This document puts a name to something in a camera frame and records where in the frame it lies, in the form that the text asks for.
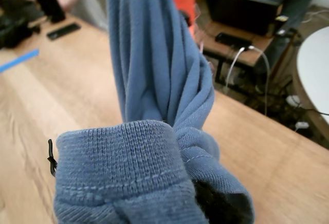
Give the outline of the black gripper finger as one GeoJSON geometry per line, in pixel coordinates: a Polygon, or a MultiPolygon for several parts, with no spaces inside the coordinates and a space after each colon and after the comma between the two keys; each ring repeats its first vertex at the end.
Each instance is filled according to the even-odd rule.
{"type": "Polygon", "coordinates": [[[243,193],[223,193],[193,180],[195,199],[209,223],[254,223],[252,204],[243,193]]]}
{"type": "Polygon", "coordinates": [[[48,158],[47,158],[47,160],[50,162],[50,172],[53,176],[55,176],[58,164],[53,156],[53,143],[52,143],[51,139],[48,140],[48,158]]]}

